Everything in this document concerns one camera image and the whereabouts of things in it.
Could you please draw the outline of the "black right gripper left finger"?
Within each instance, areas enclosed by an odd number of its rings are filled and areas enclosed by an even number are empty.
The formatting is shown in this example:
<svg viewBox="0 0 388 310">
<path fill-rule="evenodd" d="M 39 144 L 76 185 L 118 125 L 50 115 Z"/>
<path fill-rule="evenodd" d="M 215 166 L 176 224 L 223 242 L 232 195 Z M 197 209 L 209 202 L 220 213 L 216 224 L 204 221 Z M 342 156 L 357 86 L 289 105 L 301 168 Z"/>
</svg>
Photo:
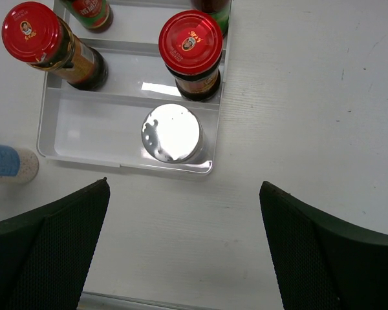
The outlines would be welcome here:
<svg viewBox="0 0 388 310">
<path fill-rule="evenodd" d="M 107 212 L 105 178 L 0 221 L 0 309 L 76 309 Z"/>
</svg>

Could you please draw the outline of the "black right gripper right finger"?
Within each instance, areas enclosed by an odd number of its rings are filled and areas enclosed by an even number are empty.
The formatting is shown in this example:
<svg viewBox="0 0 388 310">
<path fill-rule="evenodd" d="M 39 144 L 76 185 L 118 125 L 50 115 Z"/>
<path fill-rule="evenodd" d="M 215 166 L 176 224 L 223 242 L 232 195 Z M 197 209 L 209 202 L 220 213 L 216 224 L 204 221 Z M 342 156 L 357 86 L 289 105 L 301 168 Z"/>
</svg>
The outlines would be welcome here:
<svg viewBox="0 0 388 310">
<path fill-rule="evenodd" d="M 284 309 L 388 309 L 388 235 L 264 181 L 261 214 Z"/>
</svg>

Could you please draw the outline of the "tall sauce bottle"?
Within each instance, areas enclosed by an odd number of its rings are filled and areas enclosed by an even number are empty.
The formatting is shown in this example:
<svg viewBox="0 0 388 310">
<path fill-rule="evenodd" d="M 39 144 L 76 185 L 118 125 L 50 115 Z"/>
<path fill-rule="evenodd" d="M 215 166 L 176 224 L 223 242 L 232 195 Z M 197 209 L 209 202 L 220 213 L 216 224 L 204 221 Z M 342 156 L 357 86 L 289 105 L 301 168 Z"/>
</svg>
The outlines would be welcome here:
<svg viewBox="0 0 388 310">
<path fill-rule="evenodd" d="M 231 0 L 191 0 L 190 2 L 193 9 L 204 12 L 213 18 L 220 27 L 223 36 L 226 35 L 229 27 Z"/>
<path fill-rule="evenodd" d="M 113 23 L 114 14 L 106 0 L 60 1 L 60 3 L 90 32 L 104 32 Z"/>
</svg>

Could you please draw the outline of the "white shaker bottle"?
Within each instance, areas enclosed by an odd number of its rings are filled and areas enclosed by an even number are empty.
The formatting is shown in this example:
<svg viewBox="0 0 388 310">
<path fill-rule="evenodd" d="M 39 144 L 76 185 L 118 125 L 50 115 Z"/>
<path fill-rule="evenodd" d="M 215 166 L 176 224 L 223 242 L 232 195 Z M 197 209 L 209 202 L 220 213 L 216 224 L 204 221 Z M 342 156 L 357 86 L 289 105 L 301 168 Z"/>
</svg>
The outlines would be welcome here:
<svg viewBox="0 0 388 310">
<path fill-rule="evenodd" d="M 168 164 L 202 164 L 209 143 L 198 117 L 178 104 L 154 108 L 142 123 L 142 145 L 154 159 Z"/>
<path fill-rule="evenodd" d="M 0 184 L 25 184 L 39 171 L 36 154 L 24 148 L 0 145 Z"/>
</svg>

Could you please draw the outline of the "red-lid sauce jar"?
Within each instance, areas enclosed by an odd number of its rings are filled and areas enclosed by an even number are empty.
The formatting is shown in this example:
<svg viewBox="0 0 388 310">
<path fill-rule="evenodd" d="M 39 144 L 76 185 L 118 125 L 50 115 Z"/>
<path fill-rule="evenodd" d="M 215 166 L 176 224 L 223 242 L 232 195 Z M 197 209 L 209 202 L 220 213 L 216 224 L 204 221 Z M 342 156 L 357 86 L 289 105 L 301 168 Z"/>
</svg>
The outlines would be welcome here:
<svg viewBox="0 0 388 310">
<path fill-rule="evenodd" d="M 1 37 L 12 57 L 78 90 L 97 90 L 107 80 L 103 56 L 46 5 L 27 1 L 13 7 L 3 21 Z"/>
<path fill-rule="evenodd" d="M 186 10 L 169 18 L 159 33 L 158 50 L 182 96 L 205 101 L 218 91 L 223 34 L 208 14 Z"/>
</svg>

